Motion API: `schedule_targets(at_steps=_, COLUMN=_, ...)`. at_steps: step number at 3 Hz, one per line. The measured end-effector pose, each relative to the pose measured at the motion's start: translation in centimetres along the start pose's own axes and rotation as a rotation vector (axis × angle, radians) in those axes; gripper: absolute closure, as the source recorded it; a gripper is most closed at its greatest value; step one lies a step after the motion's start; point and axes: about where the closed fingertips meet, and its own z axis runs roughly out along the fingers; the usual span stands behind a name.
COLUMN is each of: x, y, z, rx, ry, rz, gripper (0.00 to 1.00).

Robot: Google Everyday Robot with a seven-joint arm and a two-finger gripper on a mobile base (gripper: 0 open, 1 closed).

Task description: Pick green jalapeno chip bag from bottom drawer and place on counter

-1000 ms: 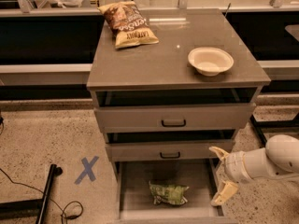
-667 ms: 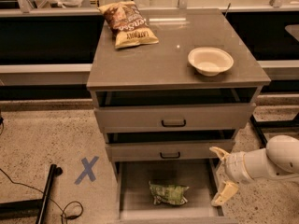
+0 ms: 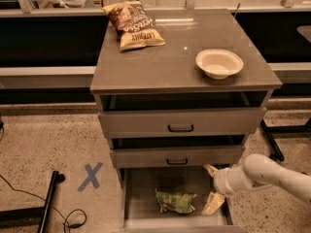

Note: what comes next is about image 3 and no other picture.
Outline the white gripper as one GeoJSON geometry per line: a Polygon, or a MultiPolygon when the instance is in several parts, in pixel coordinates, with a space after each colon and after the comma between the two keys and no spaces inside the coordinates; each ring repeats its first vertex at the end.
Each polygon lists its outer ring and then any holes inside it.
{"type": "Polygon", "coordinates": [[[223,168],[205,164],[203,168],[214,178],[214,188],[218,192],[210,192],[202,214],[211,216],[225,202],[225,197],[230,197],[244,190],[252,190],[255,182],[251,180],[242,166],[223,168]]]}

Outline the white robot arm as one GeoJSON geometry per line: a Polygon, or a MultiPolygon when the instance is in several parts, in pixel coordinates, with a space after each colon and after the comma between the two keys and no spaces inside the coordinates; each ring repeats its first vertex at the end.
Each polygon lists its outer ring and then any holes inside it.
{"type": "Polygon", "coordinates": [[[231,168],[217,169],[209,164],[205,164],[204,168],[213,179],[215,188],[215,192],[210,192],[202,211],[204,216],[211,216],[228,197],[273,185],[286,190],[304,203],[311,204],[311,177],[284,168],[265,155],[250,154],[241,165],[231,168]]]}

